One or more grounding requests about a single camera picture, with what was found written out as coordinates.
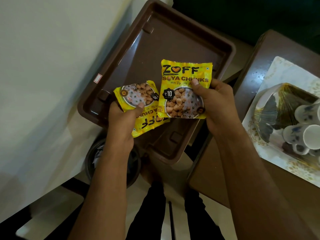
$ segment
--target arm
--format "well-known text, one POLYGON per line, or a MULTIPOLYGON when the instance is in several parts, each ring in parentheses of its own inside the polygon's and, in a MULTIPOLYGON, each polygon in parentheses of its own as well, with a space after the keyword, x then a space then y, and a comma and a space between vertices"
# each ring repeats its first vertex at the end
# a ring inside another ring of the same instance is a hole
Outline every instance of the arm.
POLYGON ((143 111, 139 106, 123 113, 111 104, 106 144, 68 240, 125 239, 127 163, 134 146, 131 132, 143 111))
POLYGON ((317 239, 264 167, 238 117, 232 88, 215 79, 214 89, 192 82, 217 141, 238 239, 317 239))

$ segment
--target brown table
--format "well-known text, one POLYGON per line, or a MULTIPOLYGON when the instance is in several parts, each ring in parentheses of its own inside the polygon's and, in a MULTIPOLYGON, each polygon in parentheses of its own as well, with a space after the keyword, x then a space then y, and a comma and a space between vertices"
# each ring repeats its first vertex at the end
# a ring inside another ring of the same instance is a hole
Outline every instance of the brown table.
MULTIPOLYGON (((276 56, 289 60, 320 77, 320 56, 318 54, 269 30, 258 40, 252 56, 234 85, 234 99, 241 120, 244 119, 276 56)), ((263 162, 282 194, 315 232, 315 229, 318 229, 320 235, 320 188, 266 160, 263 162)), ((222 164, 214 138, 195 163, 188 178, 188 184, 207 197, 229 207, 222 164)))

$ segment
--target yellow packet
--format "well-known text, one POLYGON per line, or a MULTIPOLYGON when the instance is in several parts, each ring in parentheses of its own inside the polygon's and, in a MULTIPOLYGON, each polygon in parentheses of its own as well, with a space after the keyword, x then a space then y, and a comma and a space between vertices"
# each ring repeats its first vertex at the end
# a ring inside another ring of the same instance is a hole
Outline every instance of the yellow packet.
POLYGON ((116 88, 114 93, 124 112, 136 108, 141 102, 145 105, 132 131, 134 138, 170 121, 168 118, 157 116, 159 93, 153 81, 148 80, 146 83, 135 83, 116 88))
POLYGON ((161 118, 206 118, 202 97, 191 88, 191 80, 209 88, 212 63, 183 63, 162 60, 162 82, 157 115, 161 118))

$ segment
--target brown plastic tray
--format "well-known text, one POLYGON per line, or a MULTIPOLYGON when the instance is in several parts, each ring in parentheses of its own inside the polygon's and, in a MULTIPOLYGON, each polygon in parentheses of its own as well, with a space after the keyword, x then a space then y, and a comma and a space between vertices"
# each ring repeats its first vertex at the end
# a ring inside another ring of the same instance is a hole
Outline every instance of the brown plastic tray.
MULTIPOLYGON (((148 0, 127 36, 82 93, 78 111, 93 123, 107 127, 113 90, 153 80, 160 91, 162 59, 212 62, 212 78, 221 79, 235 52, 235 46, 229 40, 159 0, 148 0), (95 83, 98 74, 102 77, 95 83)), ((174 164, 180 159, 198 122, 198 119, 171 119, 170 123, 135 138, 135 145, 145 149, 150 156, 174 164)))

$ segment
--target black pants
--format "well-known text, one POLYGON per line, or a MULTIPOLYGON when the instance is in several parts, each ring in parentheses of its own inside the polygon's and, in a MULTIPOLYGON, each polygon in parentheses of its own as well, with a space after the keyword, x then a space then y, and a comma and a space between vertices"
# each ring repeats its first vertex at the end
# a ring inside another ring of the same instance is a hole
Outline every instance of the black pants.
MULTIPOLYGON (((220 228, 216 226, 205 210, 199 193, 190 190, 184 202, 188 215, 190 239, 224 240, 220 228)), ((160 240, 162 223, 165 218, 166 198, 163 186, 154 182, 144 198, 140 210, 129 227, 126 240, 160 240)))

